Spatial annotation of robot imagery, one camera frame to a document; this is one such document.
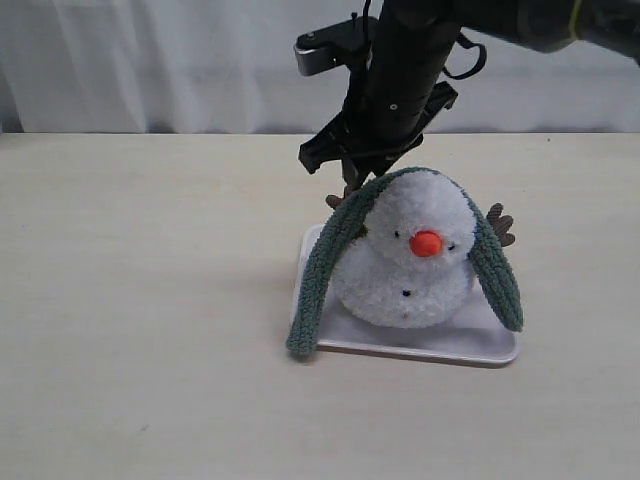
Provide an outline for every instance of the orange pom-pom nose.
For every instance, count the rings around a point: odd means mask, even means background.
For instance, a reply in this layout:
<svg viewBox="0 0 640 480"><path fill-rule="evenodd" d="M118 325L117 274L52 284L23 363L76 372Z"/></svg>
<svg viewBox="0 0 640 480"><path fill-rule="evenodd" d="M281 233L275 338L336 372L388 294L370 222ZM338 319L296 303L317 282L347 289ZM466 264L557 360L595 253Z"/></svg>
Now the orange pom-pom nose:
<svg viewBox="0 0 640 480"><path fill-rule="evenodd" d="M411 237L409 246L418 257L431 257L442 250L442 239L437 233L422 231Z"/></svg>

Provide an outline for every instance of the white tray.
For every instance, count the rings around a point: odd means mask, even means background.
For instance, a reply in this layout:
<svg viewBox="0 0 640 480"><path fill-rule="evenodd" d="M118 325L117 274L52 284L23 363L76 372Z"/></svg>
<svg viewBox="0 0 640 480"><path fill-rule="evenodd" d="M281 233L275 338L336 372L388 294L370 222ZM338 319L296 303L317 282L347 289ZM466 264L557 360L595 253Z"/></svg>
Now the white tray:
<svg viewBox="0 0 640 480"><path fill-rule="evenodd" d="M323 225L311 227L303 238L291 322L295 316L304 268L322 228ZM342 306L330 283L320 320L318 350L503 367L518 356L520 341L518 334L502 326L477 283L453 319L419 330L377 327L354 317Z"/></svg>

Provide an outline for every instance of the white fluffy plush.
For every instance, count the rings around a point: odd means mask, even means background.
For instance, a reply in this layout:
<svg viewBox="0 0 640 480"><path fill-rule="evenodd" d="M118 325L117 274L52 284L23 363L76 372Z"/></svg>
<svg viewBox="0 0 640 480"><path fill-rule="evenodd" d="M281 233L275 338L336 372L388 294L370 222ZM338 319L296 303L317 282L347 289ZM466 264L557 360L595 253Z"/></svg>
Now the white fluffy plush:
<svg viewBox="0 0 640 480"><path fill-rule="evenodd" d="M395 179L365 219L367 233L341 256L332 276L337 296L372 324L424 328L449 319L469 295L474 273L467 255L476 219L460 189L428 171ZM420 257L410 239L437 233L439 253Z"/></svg>

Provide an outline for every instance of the stuffed animal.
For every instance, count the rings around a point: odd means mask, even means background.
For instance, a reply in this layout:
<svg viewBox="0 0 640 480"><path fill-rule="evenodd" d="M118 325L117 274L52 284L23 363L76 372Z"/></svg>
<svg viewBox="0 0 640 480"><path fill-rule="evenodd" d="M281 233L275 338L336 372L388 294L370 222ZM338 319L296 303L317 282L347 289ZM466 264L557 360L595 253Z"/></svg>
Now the stuffed animal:
<svg viewBox="0 0 640 480"><path fill-rule="evenodd" d="M351 193L324 226L302 278L288 349L317 346L329 282L356 317L392 328L450 319L477 279L505 328L521 331L520 293L502 247L512 219L484 217L465 191L435 170L405 168Z"/></svg>

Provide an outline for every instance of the green knitted ear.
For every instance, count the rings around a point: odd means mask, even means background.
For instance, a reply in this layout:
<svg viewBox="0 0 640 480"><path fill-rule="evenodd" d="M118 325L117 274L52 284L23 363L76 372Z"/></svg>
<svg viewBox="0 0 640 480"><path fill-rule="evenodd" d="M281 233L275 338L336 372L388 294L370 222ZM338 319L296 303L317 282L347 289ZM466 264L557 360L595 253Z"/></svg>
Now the green knitted ear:
<svg viewBox="0 0 640 480"><path fill-rule="evenodd" d="M505 328L520 332L524 318L520 290L513 270L504 256L493 227L468 196L467 199L477 220L476 242L469 253L469 260L482 291L500 322Z"/></svg>
<svg viewBox="0 0 640 480"><path fill-rule="evenodd" d="M367 182L349 195L325 224L305 266L298 307L287 338L287 348L296 355L309 355L317 348L320 318L333 268L356 237L378 195L398 176L425 170L410 167Z"/></svg>

